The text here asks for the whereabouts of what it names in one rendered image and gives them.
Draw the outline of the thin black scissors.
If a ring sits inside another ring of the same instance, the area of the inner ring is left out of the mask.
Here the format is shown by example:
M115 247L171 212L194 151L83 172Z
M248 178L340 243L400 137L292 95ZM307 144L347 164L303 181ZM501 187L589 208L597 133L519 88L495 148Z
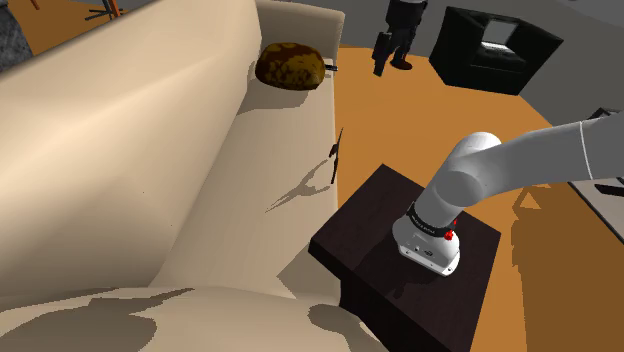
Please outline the thin black scissors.
M335 179L336 179L338 163L339 163L339 149L340 149L340 143L341 143L342 134L343 134L343 129L340 130L338 139L332 145L330 153L329 153L329 158L334 158L334 160L333 160L332 177L331 177L331 181L330 181L331 184L334 184L335 183Z

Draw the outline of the dark brown robot stand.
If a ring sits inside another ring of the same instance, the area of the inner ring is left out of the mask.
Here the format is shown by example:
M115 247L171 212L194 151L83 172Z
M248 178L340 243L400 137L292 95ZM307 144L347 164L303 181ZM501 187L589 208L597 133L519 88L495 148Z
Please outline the dark brown robot stand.
M470 352L501 234L458 217L460 262L440 276L401 255L392 225L422 186L386 165L312 237L309 252L340 281L340 307L389 352Z

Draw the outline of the brown mottled cushion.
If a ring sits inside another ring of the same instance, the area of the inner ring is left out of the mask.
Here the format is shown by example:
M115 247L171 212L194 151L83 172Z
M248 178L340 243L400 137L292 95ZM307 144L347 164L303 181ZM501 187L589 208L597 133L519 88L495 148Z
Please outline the brown mottled cushion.
M325 71L317 49L293 42L269 44L255 66L260 82L292 91L315 90L323 82Z

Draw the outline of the dark standing figure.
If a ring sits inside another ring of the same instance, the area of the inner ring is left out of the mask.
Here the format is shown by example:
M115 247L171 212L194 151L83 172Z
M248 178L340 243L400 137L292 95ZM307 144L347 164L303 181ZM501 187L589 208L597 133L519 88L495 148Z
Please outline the dark standing figure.
M386 32L378 34L372 59L375 61L373 73L381 77L385 63L393 54L390 64L399 70L411 70L406 61L411 49L417 27L428 6L428 0L389 0L385 17L388 24Z

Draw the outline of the beige sofa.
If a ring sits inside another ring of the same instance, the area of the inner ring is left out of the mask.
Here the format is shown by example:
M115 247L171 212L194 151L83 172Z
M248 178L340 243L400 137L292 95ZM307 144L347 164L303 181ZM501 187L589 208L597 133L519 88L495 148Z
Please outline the beige sofa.
M341 11L153 0L0 76L0 352L386 352L308 254L336 211Z

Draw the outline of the grey low table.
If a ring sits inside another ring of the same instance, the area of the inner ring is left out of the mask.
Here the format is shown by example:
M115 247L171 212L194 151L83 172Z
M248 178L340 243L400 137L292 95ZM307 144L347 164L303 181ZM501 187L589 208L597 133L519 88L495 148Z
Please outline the grey low table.
M624 177L571 181L569 186L624 244Z

